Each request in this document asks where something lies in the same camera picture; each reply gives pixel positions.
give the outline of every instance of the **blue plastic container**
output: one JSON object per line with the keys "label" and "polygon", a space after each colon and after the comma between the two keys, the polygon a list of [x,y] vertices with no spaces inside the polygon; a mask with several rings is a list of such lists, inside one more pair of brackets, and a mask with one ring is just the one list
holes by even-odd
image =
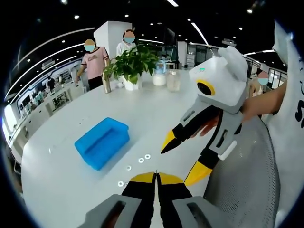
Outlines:
{"label": "blue plastic container", "polygon": [[95,170],[107,162],[130,140],[129,127],[112,118],[105,118],[75,142],[85,162]]}

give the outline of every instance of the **green leaves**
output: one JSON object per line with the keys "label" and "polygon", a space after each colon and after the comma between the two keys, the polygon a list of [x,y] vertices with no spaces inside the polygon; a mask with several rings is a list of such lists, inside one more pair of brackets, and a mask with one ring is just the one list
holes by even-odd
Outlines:
{"label": "green leaves", "polygon": [[112,59],[111,64],[104,69],[104,74],[109,77],[113,74],[116,80],[124,76],[126,80],[136,84],[137,77],[143,72],[153,74],[157,61],[158,58],[153,52],[143,45],[138,45],[117,56],[114,63]]}

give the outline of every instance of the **white flower pot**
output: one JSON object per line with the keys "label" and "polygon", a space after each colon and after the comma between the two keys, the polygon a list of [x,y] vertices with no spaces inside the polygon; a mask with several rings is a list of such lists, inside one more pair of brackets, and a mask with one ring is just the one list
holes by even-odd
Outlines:
{"label": "white flower pot", "polygon": [[142,78],[138,75],[137,76],[137,83],[136,84],[133,84],[132,82],[130,81],[127,81],[124,76],[122,76],[123,78],[123,84],[124,84],[124,87],[126,90],[129,90],[129,91],[133,91],[133,90],[138,90],[142,87]]}

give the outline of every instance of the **pink shirt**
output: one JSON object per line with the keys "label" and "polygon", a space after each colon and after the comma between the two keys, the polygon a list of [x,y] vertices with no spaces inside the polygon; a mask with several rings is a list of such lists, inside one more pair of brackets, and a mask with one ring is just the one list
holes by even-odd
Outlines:
{"label": "pink shirt", "polygon": [[87,68],[88,79],[102,75],[105,68],[105,60],[107,58],[109,58],[109,55],[104,47],[99,47],[97,50],[85,54],[81,65]]}

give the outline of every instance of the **black ceiling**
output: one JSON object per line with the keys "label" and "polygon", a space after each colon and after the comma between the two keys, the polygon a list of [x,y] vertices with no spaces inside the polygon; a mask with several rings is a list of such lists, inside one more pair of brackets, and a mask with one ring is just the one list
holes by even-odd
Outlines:
{"label": "black ceiling", "polygon": [[[274,43],[274,18],[269,8],[257,6],[253,14],[248,14],[246,11],[253,5],[253,0],[175,0],[178,7],[173,7],[166,0],[111,0],[107,1],[108,3],[96,0],[67,0],[67,2],[67,5],[64,5],[60,0],[48,0],[38,1],[33,6],[24,6],[27,10],[26,13],[23,12],[24,17],[18,24],[19,36],[15,39],[16,45],[8,72],[10,85],[45,57],[83,43],[92,37],[94,30],[55,39],[34,51],[15,67],[18,60],[37,46],[75,30],[93,27],[97,29],[108,20],[131,22],[136,27],[135,35],[144,34],[141,38],[153,40],[157,40],[155,36],[161,32],[162,25],[157,24],[161,22],[180,35],[179,40],[187,39],[188,42],[204,44],[203,39],[191,25],[191,22],[194,22],[210,45],[224,47],[221,44],[223,38],[232,39],[237,44],[236,48],[243,54],[272,49]],[[79,15],[79,19],[74,19],[75,15]],[[83,46],[78,46],[55,55],[53,59],[59,59],[60,62],[74,55],[82,57],[81,51]],[[256,54],[250,57],[260,62],[265,61],[269,66],[286,70],[276,53]],[[9,94],[18,92],[20,85],[29,82],[37,75],[37,71],[41,72],[41,64],[26,73]]]}

